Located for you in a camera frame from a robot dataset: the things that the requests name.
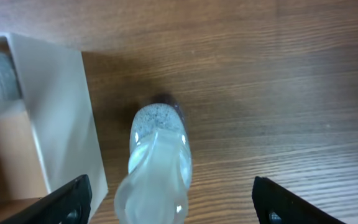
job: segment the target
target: white box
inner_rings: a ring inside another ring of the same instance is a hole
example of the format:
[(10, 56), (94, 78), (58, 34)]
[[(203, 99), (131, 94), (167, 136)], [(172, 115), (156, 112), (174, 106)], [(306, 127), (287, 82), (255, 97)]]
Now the white box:
[(108, 186), (81, 52), (8, 33), (0, 50), (10, 51), (22, 93), (15, 115), (0, 119), (0, 202), (44, 197), (88, 174), (92, 217)]

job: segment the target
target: wood grain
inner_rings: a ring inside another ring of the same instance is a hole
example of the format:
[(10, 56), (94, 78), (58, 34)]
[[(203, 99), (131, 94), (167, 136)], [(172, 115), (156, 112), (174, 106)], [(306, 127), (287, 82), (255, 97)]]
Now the wood grain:
[(181, 103), (193, 153), (187, 223), (257, 223), (267, 176), (358, 223), (358, 1), (0, 0), (0, 31), (82, 50), (118, 223), (129, 128), (160, 92)]

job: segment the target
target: table surface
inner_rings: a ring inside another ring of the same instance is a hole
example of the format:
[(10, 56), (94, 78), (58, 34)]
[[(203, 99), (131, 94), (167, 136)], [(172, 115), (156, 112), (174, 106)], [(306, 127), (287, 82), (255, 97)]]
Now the table surface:
[(187, 223), (257, 223), (256, 175), (358, 223), (358, 1), (0, 0), (0, 31), (82, 50), (118, 223), (140, 105), (171, 93), (193, 155)]

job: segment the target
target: clear plastic bottle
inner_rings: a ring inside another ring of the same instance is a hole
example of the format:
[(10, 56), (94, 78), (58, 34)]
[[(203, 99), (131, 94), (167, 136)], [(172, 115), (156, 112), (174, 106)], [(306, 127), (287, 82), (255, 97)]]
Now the clear plastic bottle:
[(120, 223), (183, 223), (188, 213), (191, 153), (178, 105), (137, 112), (131, 129), (129, 175), (114, 198)]

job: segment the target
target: cardboard box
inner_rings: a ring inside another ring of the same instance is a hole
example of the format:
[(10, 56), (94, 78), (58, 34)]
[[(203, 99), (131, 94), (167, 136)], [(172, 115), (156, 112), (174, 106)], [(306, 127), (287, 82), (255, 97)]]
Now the cardboard box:
[(0, 204), (88, 174), (92, 217), (108, 186), (81, 52), (7, 33), (0, 51), (12, 55), (22, 93), (0, 119)]

